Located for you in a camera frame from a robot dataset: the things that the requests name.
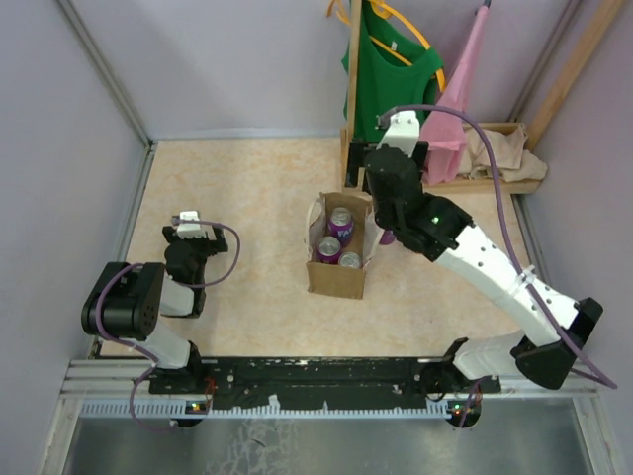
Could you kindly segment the purple soda can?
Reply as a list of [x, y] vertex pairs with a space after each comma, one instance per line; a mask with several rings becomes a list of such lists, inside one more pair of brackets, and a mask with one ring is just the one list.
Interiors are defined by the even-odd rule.
[[322, 237], [316, 244], [317, 259], [321, 263], [336, 265], [341, 255], [341, 244], [336, 237]]
[[396, 240], [395, 235], [390, 230], [384, 230], [381, 239], [380, 245], [390, 245]]
[[342, 248], [348, 247], [354, 231], [351, 211], [345, 207], [334, 208], [327, 220], [327, 230], [332, 237], [339, 241]]

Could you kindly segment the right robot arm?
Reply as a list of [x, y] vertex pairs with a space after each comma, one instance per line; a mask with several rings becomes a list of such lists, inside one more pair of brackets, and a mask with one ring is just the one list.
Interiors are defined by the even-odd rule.
[[515, 267], [451, 200], [426, 193], [417, 160], [383, 145], [364, 157], [376, 224], [408, 250], [466, 279], [519, 325], [519, 332], [468, 339], [441, 368], [443, 383], [465, 391], [477, 379], [520, 374], [550, 390], [562, 387], [602, 315], [592, 298], [576, 301]]

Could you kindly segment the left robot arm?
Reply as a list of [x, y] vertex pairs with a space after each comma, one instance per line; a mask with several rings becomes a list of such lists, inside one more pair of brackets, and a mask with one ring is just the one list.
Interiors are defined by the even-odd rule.
[[81, 312], [85, 333], [139, 351], [151, 361], [150, 376], [168, 391], [192, 393], [206, 380], [195, 343], [160, 321], [199, 318], [206, 289], [225, 280], [208, 282], [206, 264], [228, 251], [228, 227], [205, 226], [181, 219], [164, 227], [164, 262], [107, 263]]

